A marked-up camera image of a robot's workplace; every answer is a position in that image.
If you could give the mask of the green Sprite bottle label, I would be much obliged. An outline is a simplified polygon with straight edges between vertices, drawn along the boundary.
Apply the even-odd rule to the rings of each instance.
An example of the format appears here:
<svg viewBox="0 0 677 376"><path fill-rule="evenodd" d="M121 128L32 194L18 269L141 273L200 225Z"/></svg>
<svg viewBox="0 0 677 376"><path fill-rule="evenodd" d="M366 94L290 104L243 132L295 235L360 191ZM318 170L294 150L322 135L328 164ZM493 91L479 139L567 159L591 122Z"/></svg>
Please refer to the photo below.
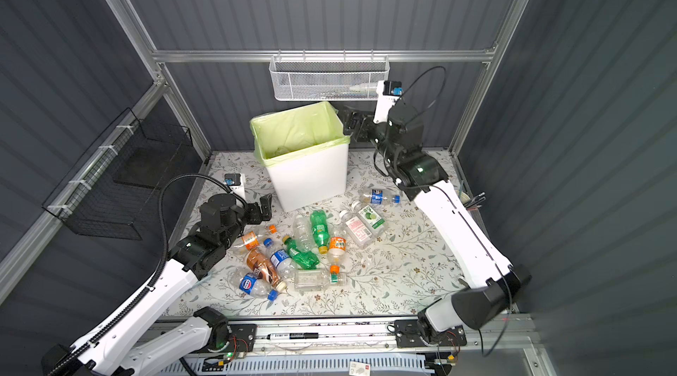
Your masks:
<svg viewBox="0 0 677 376"><path fill-rule="evenodd" d="M324 210L314 210L310 214L310 226L313 240L320 254L327 254L331 235L329 233L327 216Z"/></svg>

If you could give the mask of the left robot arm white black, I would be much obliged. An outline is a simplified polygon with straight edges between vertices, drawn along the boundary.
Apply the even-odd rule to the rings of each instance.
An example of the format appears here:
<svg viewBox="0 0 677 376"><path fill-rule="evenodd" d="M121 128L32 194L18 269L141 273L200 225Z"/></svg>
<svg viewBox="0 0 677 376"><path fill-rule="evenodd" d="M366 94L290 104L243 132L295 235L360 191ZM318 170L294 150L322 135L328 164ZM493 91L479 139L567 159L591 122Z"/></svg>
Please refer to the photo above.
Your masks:
<svg viewBox="0 0 677 376"><path fill-rule="evenodd" d="M200 220L190 234L169 244L162 233L162 250L150 278L116 311L70 345L58 344L42 358L45 375L155 375L190 353L233 352L227 317L204 307L187 321L145 344L139 339L183 293L197 285L223 260L249 225L273 217L271 194L257 202L216 178L206 181L221 188L200 207Z"/></svg>

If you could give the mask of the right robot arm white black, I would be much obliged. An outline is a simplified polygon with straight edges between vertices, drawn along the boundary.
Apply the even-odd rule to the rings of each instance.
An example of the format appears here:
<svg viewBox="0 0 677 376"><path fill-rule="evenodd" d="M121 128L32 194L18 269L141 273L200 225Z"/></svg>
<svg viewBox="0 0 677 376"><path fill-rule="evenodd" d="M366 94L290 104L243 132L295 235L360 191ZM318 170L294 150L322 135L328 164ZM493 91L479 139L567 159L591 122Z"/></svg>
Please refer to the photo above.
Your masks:
<svg viewBox="0 0 677 376"><path fill-rule="evenodd" d="M439 162L424 152L423 114L407 104L399 81L349 83L349 93L374 92L375 111L339 111L344 133L375 147L376 169L389 178L432 222L458 261L465 288L439 298L417 314L424 342L460 328L480 331L502 312L511 312L530 272L515 266L489 240L455 192Z"/></svg>

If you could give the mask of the white waste bin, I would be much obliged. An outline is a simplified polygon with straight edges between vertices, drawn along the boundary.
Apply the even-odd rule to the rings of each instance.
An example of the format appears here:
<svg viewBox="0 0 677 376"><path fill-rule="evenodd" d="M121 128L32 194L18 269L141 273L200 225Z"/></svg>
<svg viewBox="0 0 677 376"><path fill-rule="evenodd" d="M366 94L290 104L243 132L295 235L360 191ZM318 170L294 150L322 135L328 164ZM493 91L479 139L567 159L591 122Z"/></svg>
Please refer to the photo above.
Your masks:
<svg viewBox="0 0 677 376"><path fill-rule="evenodd" d="M272 167L264 166L285 212L345 192L349 144Z"/></svg>

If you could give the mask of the Pepsi bottle near bin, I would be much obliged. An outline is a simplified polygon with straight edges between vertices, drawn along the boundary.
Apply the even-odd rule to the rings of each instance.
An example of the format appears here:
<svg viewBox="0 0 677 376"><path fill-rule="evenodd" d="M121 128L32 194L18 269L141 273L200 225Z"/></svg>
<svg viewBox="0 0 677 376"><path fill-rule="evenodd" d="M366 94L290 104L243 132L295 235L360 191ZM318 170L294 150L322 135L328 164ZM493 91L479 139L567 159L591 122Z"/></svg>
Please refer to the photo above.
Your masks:
<svg viewBox="0 0 677 376"><path fill-rule="evenodd" d="M400 191L390 189L367 188L359 193L361 202L375 206L399 205L401 197Z"/></svg>

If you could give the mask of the green bin liner bag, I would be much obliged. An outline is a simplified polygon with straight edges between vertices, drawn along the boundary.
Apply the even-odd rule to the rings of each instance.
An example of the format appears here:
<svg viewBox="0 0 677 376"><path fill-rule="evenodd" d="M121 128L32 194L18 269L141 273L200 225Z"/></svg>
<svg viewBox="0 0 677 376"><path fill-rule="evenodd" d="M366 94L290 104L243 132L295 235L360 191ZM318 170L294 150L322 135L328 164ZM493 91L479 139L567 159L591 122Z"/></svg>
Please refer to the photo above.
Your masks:
<svg viewBox="0 0 677 376"><path fill-rule="evenodd" d="M328 102L258 116L250 121L250 130L255 157L265 167L350 143L337 110Z"/></svg>

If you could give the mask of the tube in white basket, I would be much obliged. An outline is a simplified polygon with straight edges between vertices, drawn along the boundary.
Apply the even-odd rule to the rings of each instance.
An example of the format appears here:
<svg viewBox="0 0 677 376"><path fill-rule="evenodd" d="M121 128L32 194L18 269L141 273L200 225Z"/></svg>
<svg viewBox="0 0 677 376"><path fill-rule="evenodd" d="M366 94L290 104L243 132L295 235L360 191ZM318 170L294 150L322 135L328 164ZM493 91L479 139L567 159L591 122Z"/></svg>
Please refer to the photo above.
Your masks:
<svg viewBox="0 0 677 376"><path fill-rule="evenodd" d="M377 91L378 83L360 83L349 87L351 92L372 93Z"/></svg>

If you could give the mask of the brown tea bottle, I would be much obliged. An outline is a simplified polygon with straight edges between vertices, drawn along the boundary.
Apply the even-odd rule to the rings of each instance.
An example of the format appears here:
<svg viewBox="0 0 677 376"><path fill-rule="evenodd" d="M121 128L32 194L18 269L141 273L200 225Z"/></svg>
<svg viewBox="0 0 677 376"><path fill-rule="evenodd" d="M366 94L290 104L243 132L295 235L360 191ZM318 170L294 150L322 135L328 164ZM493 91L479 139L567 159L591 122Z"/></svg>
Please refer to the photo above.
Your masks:
<svg viewBox="0 0 677 376"><path fill-rule="evenodd" d="M268 282L273 289L287 290L287 282L278 274L271 260L260 249L252 249L247 254L245 262L258 278Z"/></svg>

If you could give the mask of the clear crumpled tall bottle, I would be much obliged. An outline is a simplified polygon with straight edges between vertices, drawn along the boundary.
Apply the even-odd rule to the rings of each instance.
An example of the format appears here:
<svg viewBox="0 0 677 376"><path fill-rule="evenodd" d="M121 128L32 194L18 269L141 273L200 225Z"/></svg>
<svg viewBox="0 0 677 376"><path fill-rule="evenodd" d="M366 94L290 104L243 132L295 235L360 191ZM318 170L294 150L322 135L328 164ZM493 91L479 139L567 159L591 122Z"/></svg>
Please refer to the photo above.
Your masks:
<svg viewBox="0 0 677 376"><path fill-rule="evenodd" d="M312 238L308 217L301 214L296 215L292 227L297 247L303 252L311 252L315 247L315 241Z"/></svg>

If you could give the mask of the blue label water bottle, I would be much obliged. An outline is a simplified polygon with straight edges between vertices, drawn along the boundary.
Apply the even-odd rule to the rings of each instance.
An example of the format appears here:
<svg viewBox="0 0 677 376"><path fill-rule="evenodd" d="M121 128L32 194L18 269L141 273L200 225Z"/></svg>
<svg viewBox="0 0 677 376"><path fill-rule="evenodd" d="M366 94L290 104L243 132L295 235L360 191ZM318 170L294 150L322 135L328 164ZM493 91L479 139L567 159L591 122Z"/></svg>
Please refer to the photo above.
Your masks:
<svg viewBox="0 0 677 376"><path fill-rule="evenodd" d="M296 265L282 243L274 241L271 238L266 238L264 240L264 250L277 274L282 279L293 280L296 275Z"/></svg>

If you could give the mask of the Pepsi bottle front left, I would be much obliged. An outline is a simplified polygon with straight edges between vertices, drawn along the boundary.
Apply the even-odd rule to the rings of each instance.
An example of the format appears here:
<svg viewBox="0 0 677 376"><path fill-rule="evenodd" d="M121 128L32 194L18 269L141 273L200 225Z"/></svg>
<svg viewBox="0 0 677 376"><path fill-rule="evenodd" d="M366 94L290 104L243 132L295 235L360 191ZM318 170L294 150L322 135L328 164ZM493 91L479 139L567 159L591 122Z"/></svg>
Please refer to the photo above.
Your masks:
<svg viewBox="0 0 677 376"><path fill-rule="evenodd" d="M232 275L231 282L236 286L238 291L252 298L263 298L273 302L279 296L278 291L271 284L250 270L238 270Z"/></svg>

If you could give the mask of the crushed green bottle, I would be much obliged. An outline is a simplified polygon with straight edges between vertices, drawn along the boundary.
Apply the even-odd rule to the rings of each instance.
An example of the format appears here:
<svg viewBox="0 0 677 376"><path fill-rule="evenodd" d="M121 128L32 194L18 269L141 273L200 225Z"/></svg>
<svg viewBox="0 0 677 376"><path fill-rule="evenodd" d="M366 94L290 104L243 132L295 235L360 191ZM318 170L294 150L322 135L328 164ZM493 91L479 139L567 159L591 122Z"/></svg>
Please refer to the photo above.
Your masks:
<svg viewBox="0 0 677 376"><path fill-rule="evenodd" d="M294 238L285 236L285 238L283 238L283 245L287 251L287 254L300 267L300 269L317 269L318 265L320 264L317 256L311 251L305 251L301 249Z"/></svg>

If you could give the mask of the pink label square bottle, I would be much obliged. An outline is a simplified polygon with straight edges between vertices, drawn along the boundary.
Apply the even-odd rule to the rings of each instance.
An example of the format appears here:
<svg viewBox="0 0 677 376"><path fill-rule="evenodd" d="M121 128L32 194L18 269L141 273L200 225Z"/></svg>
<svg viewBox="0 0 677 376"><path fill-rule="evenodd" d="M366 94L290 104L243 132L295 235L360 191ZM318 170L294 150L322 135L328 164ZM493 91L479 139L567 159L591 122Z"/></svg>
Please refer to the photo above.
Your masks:
<svg viewBox="0 0 677 376"><path fill-rule="evenodd" d="M366 224L349 210L342 210L338 214L342 228L352 237L354 243L361 248L371 244L375 237Z"/></svg>

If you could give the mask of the white pen cup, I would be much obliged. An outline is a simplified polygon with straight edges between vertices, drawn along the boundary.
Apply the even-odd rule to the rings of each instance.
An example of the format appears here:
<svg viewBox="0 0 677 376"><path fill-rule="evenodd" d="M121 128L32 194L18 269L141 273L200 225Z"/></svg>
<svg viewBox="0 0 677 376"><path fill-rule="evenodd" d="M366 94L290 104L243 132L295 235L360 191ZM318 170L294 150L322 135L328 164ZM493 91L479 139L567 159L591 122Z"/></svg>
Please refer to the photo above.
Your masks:
<svg viewBox="0 0 677 376"><path fill-rule="evenodd" d="M485 192L470 194L463 186L458 189L458 197L467 211L478 210L487 199Z"/></svg>

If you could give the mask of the black marker on rail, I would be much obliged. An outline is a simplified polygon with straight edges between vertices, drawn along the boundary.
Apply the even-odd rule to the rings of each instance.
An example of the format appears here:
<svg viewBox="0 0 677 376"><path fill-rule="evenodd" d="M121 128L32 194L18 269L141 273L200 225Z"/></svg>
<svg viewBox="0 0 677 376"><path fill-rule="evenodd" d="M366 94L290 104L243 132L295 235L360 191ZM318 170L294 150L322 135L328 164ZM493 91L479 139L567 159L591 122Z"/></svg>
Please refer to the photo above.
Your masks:
<svg viewBox="0 0 677 376"><path fill-rule="evenodd" d="M266 338L271 341L309 340L309 339L319 339L319 333L313 332L272 333L268 335Z"/></svg>

